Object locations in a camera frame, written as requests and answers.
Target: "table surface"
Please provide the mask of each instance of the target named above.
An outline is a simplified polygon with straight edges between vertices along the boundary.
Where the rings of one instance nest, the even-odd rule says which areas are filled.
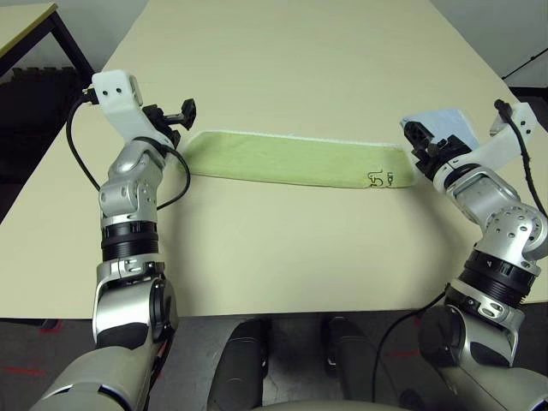
[[[459,108],[485,141],[494,100],[516,101],[423,0],[151,0],[105,69],[136,75],[145,103],[168,113],[195,98],[192,135],[233,129],[410,148],[403,116]],[[73,133],[103,182],[122,137],[88,106]],[[530,152],[544,202],[546,161],[535,153],[547,149],[538,127]],[[519,158],[500,174],[533,203]],[[158,201],[182,184],[172,161]],[[181,315],[419,307],[460,274],[480,238],[424,178],[353,190],[195,177],[158,220]],[[99,243],[97,193],[63,130],[0,226],[0,316],[89,318]],[[547,278],[528,301],[547,299]]]
[[[24,39],[56,9],[55,3],[0,7],[0,57]]]

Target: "gray floor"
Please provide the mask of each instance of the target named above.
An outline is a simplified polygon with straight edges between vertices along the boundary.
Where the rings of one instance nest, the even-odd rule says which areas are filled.
[[[546,304],[524,306],[517,366],[548,372]],[[402,312],[347,313],[378,343],[388,324]],[[152,392],[150,410],[203,410],[215,366],[230,332],[242,316],[181,319],[170,357]],[[324,372],[319,324],[322,314],[274,316],[271,362],[264,382],[264,404],[301,399],[341,398],[338,381]],[[378,400],[396,404],[403,390],[419,392],[428,410],[454,410],[458,401],[439,376],[418,356],[418,324],[410,319],[396,328],[384,350]],[[64,320],[57,330],[0,322],[0,410],[25,410],[55,376],[93,348],[89,321]]]

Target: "table leg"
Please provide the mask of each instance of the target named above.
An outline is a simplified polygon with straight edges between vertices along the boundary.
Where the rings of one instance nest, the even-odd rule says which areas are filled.
[[[61,46],[65,54],[68,56],[76,71],[78,71],[80,78],[84,81],[85,86],[91,84],[92,75],[95,73],[90,63],[87,61],[86,56],[80,50],[80,47],[74,41],[69,30],[61,20],[61,17],[54,12],[48,18],[53,23],[53,29],[51,34],[57,40],[57,43]]]
[[[6,74],[29,50],[31,50],[54,27],[53,22],[46,19],[38,24],[21,41],[0,57],[0,76]]]

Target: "cable connector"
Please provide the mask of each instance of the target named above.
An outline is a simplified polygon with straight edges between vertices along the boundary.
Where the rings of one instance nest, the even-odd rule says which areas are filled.
[[[500,118],[502,118],[504,122],[509,123],[511,121],[512,106],[510,104],[498,98],[495,100],[495,108],[497,109]]]
[[[97,98],[94,88],[87,88],[83,91],[83,95],[87,103],[91,103],[92,105],[99,104],[99,99]]]

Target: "black cable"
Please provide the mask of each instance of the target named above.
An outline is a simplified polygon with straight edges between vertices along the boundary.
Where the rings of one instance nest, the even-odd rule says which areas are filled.
[[[512,120],[512,109],[508,103],[505,103],[503,100],[500,99],[495,101],[495,108],[497,109],[498,114],[501,116],[501,118],[510,125],[510,127],[514,131],[515,137],[517,137],[517,141],[520,145],[521,150],[521,159],[523,160],[523,169],[525,170],[525,181],[527,182],[527,186],[529,187],[529,192],[533,196],[534,204],[537,206],[539,211],[546,217],[546,210],[542,206],[542,202],[540,201],[539,195],[537,194],[537,189],[535,188],[533,183],[533,176],[531,175],[531,168],[529,167],[531,158],[529,157],[529,153],[527,152],[527,148],[525,146],[525,142],[523,141],[523,137],[521,136],[520,129],[515,125],[514,121]]]
[[[84,171],[84,174],[86,175],[87,179],[90,181],[90,183],[95,187],[97,191],[99,191],[100,186],[97,184],[95,179],[92,176],[92,173],[89,172],[86,165],[82,161],[80,154],[76,151],[76,147],[74,146],[74,142],[72,140],[72,121],[74,119],[74,114],[78,110],[78,107],[80,107],[82,104],[89,101],[89,98],[82,94],[78,97],[78,99],[74,102],[73,106],[68,111],[68,117],[67,117],[67,126],[65,128],[65,131],[67,133],[67,142],[68,142],[68,148],[70,148],[70,151],[72,152],[72,155],[76,159],[76,163],[80,166],[82,171]]]
[[[388,330],[386,330],[383,334],[383,337],[380,339],[380,343],[378,344],[377,346],[377,353],[375,354],[375,363],[373,365],[373,372],[372,372],[372,383],[371,383],[371,398],[372,398],[372,402],[375,402],[375,390],[377,388],[377,369],[378,369],[378,363],[380,362],[380,356],[382,354],[382,351],[383,351],[383,345],[384,343],[386,342],[386,339],[388,338],[388,336],[390,335],[390,333],[402,322],[402,321],[405,321],[406,319],[409,319],[415,315],[419,315],[421,313],[423,313],[424,311],[426,311],[428,308],[434,306],[438,301],[440,301],[442,298],[444,298],[445,296],[445,290],[443,293],[441,293],[440,295],[438,295],[434,300],[432,300],[431,302],[429,302],[428,304],[426,304],[424,307],[418,309],[418,310],[415,310],[415,311],[412,311],[411,313],[407,313],[403,316],[401,316],[399,319],[397,319],[396,321],[394,321],[390,327],[388,327]]]
[[[537,57],[540,57],[542,56],[543,54],[545,54],[546,52],[548,51],[548,47],[545,48],[544,50],[542,50],[539,54],[535,55],[535,56],[531,56],[531,58],[529,58],[528,61],[524,62],[520,67],[510,71],[507,75],[503,75],[501,77],[501,79],[503,80],[506,80],[508,77],[510,77],[513,73],[515,73],[516,71],[518,70],[521,70],[523,69],[525,66],[527,66],[530,62],[532,62],[534,59],[536,59]]]
[[[98,185],[97,181],[93,178],[92,173],[89,172],[86,165],[82,161],[80,154],[78,154],[78,151],[76,150],[76,147],[74,146],[74,142],[72,138],[72,121],[74,119],[74,114],[82,104],[87,103],[89,101],[93,101],[93,96],[87,96],[85,94],[82,94],[78,97],[78,99],[74,102],[73,106],[70,108],[70,111],[68,112],[69,114],[67,117],[67,126],[65,130],[67,133],[68,147],[70,148],[70,151],[72,152],[74,158],[76,159],[76,162],[78,163],[78,165],[80,166],[80,168],[82,169],[82,171],[84,172],[84,174],[86,175],[90,183],[95,187],[97,191],[99,191],[101,187]],[[182,168],[185,169],[185,173],[187,175],[187,182],[185,183],[185,187],[173,199],[166,201],[165,203],[156,207],[156,210],[158,211],[162,210],[163,208],[169,206],[170,204],[175,203],[177,200],[179,200],[183,195],[187,193],[188,189],[190,188],[190,169],[188,168],[188,164],[185,161],[185,159],[177,150],[174,150],[173,148],[167,145],[159,144],[154,139],[150,139],[148,137],[137,137],[135,140],[145,141],[151,144],[152,146],[154,146],[157,150],[168,152],[169,154],[175,156],[177,160],[179,160],[179,163],[181,163]]]

